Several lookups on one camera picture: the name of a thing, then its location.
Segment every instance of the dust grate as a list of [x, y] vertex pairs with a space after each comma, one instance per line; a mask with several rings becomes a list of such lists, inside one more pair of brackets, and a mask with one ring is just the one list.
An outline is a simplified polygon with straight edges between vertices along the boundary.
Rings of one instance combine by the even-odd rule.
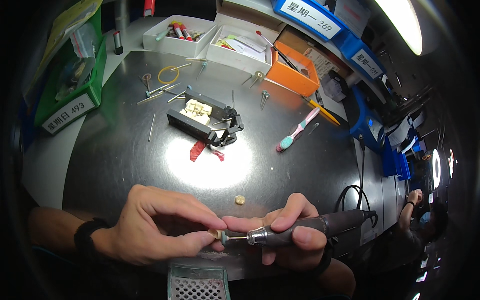
[[191, 279], [172, 277], [172, 299], [227, 300], [223, 281], [218, 279]]

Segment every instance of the plastic bag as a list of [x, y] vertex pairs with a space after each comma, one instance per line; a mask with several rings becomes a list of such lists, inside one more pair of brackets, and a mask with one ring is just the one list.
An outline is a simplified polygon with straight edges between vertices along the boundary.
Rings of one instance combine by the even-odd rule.
[[77, 89], [80, 84], [80, 78], [85, 73], [85, 65], [86, 62], [83, 58], [74, 58], [65, 64], [57, 80], [55, 100], [61, 101]]
[[98, 37], [91, 23], [85, 23], [70, 35], [73, 51], [79, 58], [95, 57]]

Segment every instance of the stainless steel table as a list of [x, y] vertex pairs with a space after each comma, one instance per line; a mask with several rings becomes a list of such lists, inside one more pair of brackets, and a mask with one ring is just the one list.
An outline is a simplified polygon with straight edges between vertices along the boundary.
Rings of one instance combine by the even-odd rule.
[[[283, 153], [276, 145], [300, 123], [313, 107], [274, 83], [262, 81], [251, 89], [250, 75], [244, 71], [209, 62], [199, 79], [201, 64], [180, 69], [173, 89], [178, 93], [189, 84], [194, 91], [231, 105], [235, 91], [235, 109], [245, 129], [238, 140], [218, 148], [225, 154], [221, 162], [205, 149], [196, 162], [190, 161], [190, 149], [196, 140], [168, 124], [166, 111], [184, 108], [185, 100], [167, 100], [166, 94], [145, 104], [146, 87], [138, 76], [151, 73], [151, 88], [161, 84], [158, 71], [180, 66], [184, 57], [156, 52], [132, 51], [105, 83], [102, 104], [87, 115], [73, 148], [65, 180], [63, 209], [87, 212], [105, 218], [114, 225], [130, 188], [137, 183], [162, 189], [188, 192], [219, 216], [262, 217], [285, 205], [293, 192], [303, 193], [320, 214], [333, 212], [335, 202], [347, 185], [359, 183], [353, 140], [346, 121], [337, 117], [336, 126], [317, 116], [303, 136]], [[175, 72], [164, 80], [171, 80]], [[271, 97], [260, 111], [261, 91]], [[148, 142], [153, 114], [156, 113], [152, 139]], [[308, 135], [315, 122], [319, 127]], [[234, 203], [244, 195], [246, 203]], [[346, 209], [355, 207], [356, 197], [347, 194]], [[360, 231], [339, 237], [336, 255], [358, 246]], [[233, 243], [223, 253], [205, 251], [183, 263], [223, 265], [230, 280], [264, 276], [278, 272], [261, 265], [260, 251]]]

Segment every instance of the orange box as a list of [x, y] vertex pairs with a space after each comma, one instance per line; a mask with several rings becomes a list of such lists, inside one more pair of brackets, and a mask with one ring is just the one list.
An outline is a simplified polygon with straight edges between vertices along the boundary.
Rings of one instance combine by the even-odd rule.
[[278, 52], [272, 51], [272, 68], [268, 71], [266, 78], [306, 97], [315, 93], [320, 87], [320, 81], [318, 80], [317, 71], [315, 70], [313, 62], [303, 56], [303, 54], [279, 41], [275, 42], [275, 47], [290, 60], [295, 60], [304, 66], [304, 69], [308, 72], [308, 77], [278, 61]]

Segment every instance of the right hand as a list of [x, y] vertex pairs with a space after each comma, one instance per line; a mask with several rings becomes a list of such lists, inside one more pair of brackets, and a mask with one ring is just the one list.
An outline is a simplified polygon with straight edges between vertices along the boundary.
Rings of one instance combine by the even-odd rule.
[[408, 194], [407, 202], [412, 201], [415, 205], [418, 205], [422, 200], [423, 193], [420, 189], [413, 190]]
[[[172, 221], [179, 226], [169, 228]], [[178, 231], [181, 225], [185, 234], [167, 235]], [[192, 195], [137, 184], [128, 193], [118, 223], [94, 231], [91, 237], [100, 253], [142, 265], [174, 257], [193, 257], [210, 244], [214, 250], [222, 251], [221, 243], [205, 231], [208, 228], [226, 229], [227, 225]]]
[[[236, 218], [225, 216], [222, 220], [228, 229], [236, 232], [247, 232], [262, 226], [270, 225], [272, 230], [282, 232], [290, 228], [299, 218], [317, 217], [315, 206], [300, 193], [288, 197], [284, 208], [268, 213], [263, 218]], [[262, 247], [262, 263], [270, 265], [276, 262], [279, 266], [297, 272], [314, 269], [320, 263], [327, 243], [326, 236], [320, 231], [297, 226], [292, 232], [294, 246], [271, 249]]]

